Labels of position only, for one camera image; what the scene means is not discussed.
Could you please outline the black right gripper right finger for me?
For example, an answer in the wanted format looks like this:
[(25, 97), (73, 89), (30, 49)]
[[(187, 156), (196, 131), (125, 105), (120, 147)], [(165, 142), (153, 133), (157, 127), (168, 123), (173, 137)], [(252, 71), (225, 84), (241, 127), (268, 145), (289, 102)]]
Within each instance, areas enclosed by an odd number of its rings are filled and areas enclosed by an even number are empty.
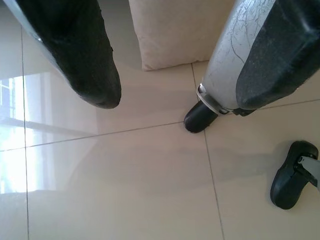
[(291, 95), (320, 68), (320, 2), (277, 0), (236, 83), (236, 101), (256, 110)]

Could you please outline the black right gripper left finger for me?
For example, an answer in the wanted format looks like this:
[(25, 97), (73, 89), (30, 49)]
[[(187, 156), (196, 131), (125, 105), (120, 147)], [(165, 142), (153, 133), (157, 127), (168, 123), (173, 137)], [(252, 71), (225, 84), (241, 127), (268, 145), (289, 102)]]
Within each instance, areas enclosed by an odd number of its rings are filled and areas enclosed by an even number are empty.
[(102, 109), (119, 105), (120, 76), (98, 1), (4, 3), (81, 99)]

